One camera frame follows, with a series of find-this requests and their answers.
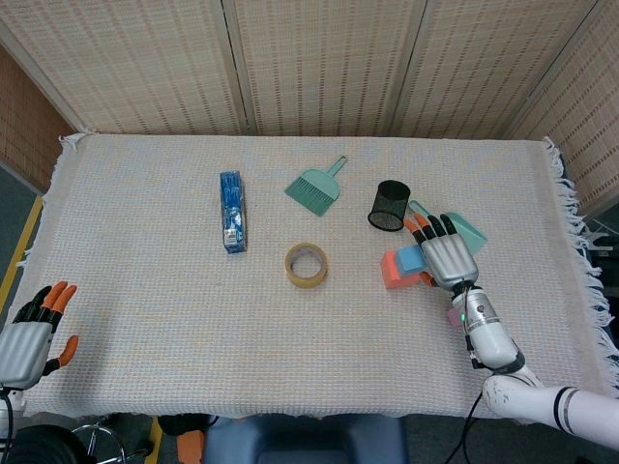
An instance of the masking tape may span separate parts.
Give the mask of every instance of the masking tape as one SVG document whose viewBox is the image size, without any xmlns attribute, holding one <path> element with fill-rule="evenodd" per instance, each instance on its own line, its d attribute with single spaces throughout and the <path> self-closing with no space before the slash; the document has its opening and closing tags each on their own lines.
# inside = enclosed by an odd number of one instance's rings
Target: masking tape
<svg viewBox="0 0 619 464">
<path fill-rule="evenodd" d="M 301 277 L 294 274 L 294 271 L 292 271 L 294 262 L 305 254 L 311 254 L 320 263 L 320 271 L 312 277 Z M 327 256 L 325 255 L 325 252 L 320 249 L 320 247 L 314 244 L 298 244 L 286 253 L 285 267 L 288 280 L 294 283 L 297 287 L 313 288 L 319 285 L 327 275 Z"/>
</svg>

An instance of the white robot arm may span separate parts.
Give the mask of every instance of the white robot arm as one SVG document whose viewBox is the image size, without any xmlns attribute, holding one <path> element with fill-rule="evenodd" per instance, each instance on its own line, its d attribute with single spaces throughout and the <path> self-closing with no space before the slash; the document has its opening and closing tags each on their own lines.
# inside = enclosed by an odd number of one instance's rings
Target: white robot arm
<svg viewBox="0 0 619 464">
<path fill-rule="evenodd" d="M 65 281 L 42 289 L 0 333 L 0 463 L 4 464 L 15 435 L 14 421 L 26 407 L 24 391 L 42 376 L 67 365 L 77 349 L 78 337 L 67 341 L 64 352 L 47 359 L 51 341 L 77 287 Z"/>
<path fill-rule="evenodd" d="M 619 450 L 619 400 L 572 387 L 544 387 L 526 366 L 486 292 L 475 285 L 479 271 L 450 219 L 429 222 L 415 215 L 406 227 L 419 243 L 437 286 L 454 292 L 474 368 L 487 368 L 483 397 L 502 418 L 544 423 L 564 432 Z"/>
</svg>

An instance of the blue box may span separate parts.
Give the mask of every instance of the blue box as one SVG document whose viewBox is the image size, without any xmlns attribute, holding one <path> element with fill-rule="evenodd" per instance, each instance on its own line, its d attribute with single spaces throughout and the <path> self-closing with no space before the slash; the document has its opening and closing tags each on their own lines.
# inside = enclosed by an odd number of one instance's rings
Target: blue box
<svg viewBox="0 0 619 464">
<path fill-rule="evenodd" d="M 239 171 L 220 173 L 220 189 L 223 246 L 228 253 L 240 253 L 247 249 L 241 173 Z"/>
</svg>

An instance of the sponge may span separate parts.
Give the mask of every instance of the sponge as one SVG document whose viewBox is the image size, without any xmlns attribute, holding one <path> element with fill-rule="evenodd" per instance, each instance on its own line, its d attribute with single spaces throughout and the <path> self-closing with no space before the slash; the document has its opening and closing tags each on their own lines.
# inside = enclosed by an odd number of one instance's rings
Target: sponge
<svg viewBox="0 0 619 464">
<path fill-rule="evenodd" d="M 396 265 L 400 276 L 412 276 L 427 266 L 422 249 L 418 245 L 403 246 L 396 251 Z"/>
<path fill-rule="evenodd" d="M 390 249 L 383 254 L 380 261 L 380 268 L 383 271 L 383 280 L 387 288 L 411 287 L 417 285 L 422 279 L 419 274 L 400 276 L 396 265 L 396 251 Z"/>
</svg>

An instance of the fringe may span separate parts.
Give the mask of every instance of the fringe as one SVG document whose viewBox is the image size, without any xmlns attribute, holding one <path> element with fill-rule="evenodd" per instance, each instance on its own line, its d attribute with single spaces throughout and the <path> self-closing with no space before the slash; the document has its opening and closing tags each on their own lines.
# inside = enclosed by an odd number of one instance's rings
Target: fringe
<svg viewBox="0 0 619 464">
<path fill-rule="evenodd" d="M 587 312 L 594 337 L 604 358 L 604 377 L 614 388 L 614 395 L 619 397 L 619 350 L 612 342 L 606 328 L 613 317 L 609 312 L 608 300 L 602 293 L 604 287 L 598 279 L 602 270 L 591 266 L 586 257 L 589 242 L 580 235 L 584 228 L 584 217 L 578 215 L 578 200 L 576 199 L 574 182 L 563 177 L 565 167 L 561 159 L 561 151 L 549 137 L 545 137 L 544 141 L 547 143 L 546 150 L 551 155 L 551 164 L 555 169 L 555 189 L 559 204 L 563 207 L 569 239 L 574 249 L 575 262 L 588 287 L 586 298 L 589 310 Z"/>
</svg>

